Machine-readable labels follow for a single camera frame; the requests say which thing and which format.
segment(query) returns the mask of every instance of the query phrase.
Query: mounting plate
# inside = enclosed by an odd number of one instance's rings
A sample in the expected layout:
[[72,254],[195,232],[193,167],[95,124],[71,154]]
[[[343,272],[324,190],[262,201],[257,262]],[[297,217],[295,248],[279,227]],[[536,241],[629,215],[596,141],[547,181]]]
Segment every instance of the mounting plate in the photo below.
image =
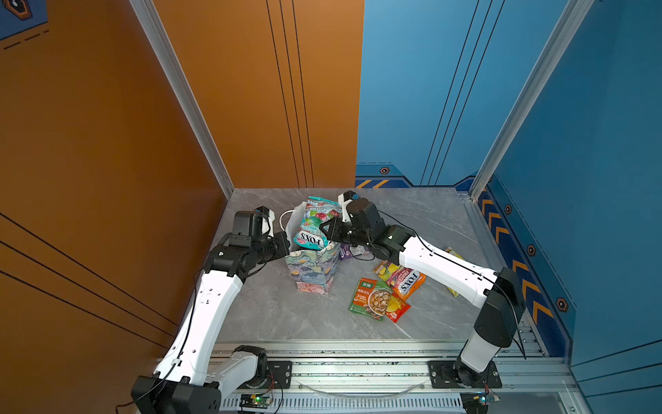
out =
[[292,361],[267,361],[267,378],[264,383],[261,384],[258,388],[250,388],[244,382],[239,386],[238,389],[267,389],[271,385],[271,379],[268,378],[270,374],[273,374],[273,379],[278,381],[283,389],[288,389],[290,387],[290,379],[292,378]]
[[[428,361],[428,371],[432,388],[466,388],[455,380],[453,365],[455,361]],[[487,364],[487,369],[481,374],[483,381],[487,382],[490,388],[501,388],[501,377],[497,371],[497,365],[494,361]]]

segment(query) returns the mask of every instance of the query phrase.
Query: foxs logo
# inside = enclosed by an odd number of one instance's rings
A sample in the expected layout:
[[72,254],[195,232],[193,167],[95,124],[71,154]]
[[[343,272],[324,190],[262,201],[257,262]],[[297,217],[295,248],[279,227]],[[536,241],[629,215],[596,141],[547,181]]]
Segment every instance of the foxs logo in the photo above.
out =
[[324,247],[324,239],[316,236],[315,234],[309,233],[307,231],[301,231],[298,234],[298,237],[306,243],[317,244],[319,247]]
[[420,277],[420,273],[418,272],[411,272],[409,276],[407,276],[402,283],[399,286],[399,291],[402,292],[402,294],[407,294],[409,292],[409,289],[414,285],[414,282],[418,280]]

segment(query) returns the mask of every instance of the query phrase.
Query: snack bag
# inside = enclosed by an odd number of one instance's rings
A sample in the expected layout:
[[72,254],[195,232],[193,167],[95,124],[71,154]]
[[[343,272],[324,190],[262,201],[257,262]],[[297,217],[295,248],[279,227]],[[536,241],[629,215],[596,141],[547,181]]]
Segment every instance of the snack bag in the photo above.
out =
[[368,250],[364,246],[352,247],[349,244],[345,244],[345,243],[342,243],[340,245],[340,260],[350,259],[353,257],[361,258],[360,256],[367,253],[370,253],[370,250]]
[[348,308],[382,321],[391,302],[391,289],[383,280],[361,278]]
[[377,265],[377,267],[373,270],[373,272],[375,272],[380,279],[388,280],[391,277],[391,275],[393,275],[395,272],[397,272],[400,269],[403,269],[403,267],[397,264],[393,264],[388,260],[384,260],[382,263]]
[[425,274],[417,270],[402,268],[392,274],[386,283],[393,289],[394,295],[406,301],[425,282],[425,279]]
[[409,308],[411,308],[411,306],[407,302],[403,301],[396,295],[393,295],[391,296],[389,306],[386,308],[386,316],[392,320],[393,323],[396,323],[398,319],[409,310]]
[[303,220],[294,241],[301,247],[310,250],[322,250],[329,241],[320,230],[320,225],[332,217],[340,216],[342,208],[335,201],[321,197],[308,197]]
[[[452,254],[453,256],[455,256],[456,258],[460,258],[460,259],[464,260],[464,258],[463,258],[462,256],[460,256],[459,254],[457,254],[457,252],[454,251],[454,250],[453,250],[452,248],[450,248],[450,247],[446,249],[446,253],[450,253],[450,254]],[[459,295],[458,292],[452,290],[452,289],[451,289],[450,287],[448,287],[448,286],[446,286],[446,289],[450,290],[451,293],[453,294],[453,296],[455,296],[455,297],[457,297],[457,296]]]

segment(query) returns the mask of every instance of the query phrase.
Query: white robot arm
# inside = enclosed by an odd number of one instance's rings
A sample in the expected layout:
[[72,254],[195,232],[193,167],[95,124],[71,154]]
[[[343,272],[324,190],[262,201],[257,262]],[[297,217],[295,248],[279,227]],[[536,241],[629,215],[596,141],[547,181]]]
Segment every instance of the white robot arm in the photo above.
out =
[[[446,376],[460,386],[483,387],[489,370],[495,369],[489,367],[493,356],[510,346],[524,312],[517,275],[507,268],[496,272],[476,266],[432,246],[411,229],[387,226],[376,206],[352,191],[338,199],[342,217],[320,225],[328,240],[367,246],[376,257],[425,273],[481,309],[474,332]],[[251,270],[289,253],[285,232],[273,233],[273,218],[265,207],[237,212],[232,233],[209,252],[173,344],[154,374],[134,383],[131,395],[142,414],[218,413],[222,395],[244,382],[265,380],[266,351],[240,346],[216,370],[217,381],[205,382],[223,320],[246,278],[256,272]]]

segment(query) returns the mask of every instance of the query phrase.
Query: gray marble floor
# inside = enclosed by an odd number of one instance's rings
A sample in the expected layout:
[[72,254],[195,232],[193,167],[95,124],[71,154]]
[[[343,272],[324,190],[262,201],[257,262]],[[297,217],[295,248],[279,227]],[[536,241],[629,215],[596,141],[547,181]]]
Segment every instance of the gray marble floor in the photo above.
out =
[[[276,219],[309,195],[335,200],[347,189],[237,189],[230,198],[215,242],[232,230],[234,212],[264,205]],[[457,193],[452,188],[354,189],[377,207],[416,229],[441,248],[452,247],[466,260],[487,266],[481,246]],[[384,217],[387,224],[392,223]],[[428,280],[409,298],[411,309],[397,324],[348,311],[363,277],[377,276],[378,260],[341,261],[328,295],[299,292],[284,260],[267,264],[246,280],[218,336],[225,341],[308,339],[466,340],[478,308]]]

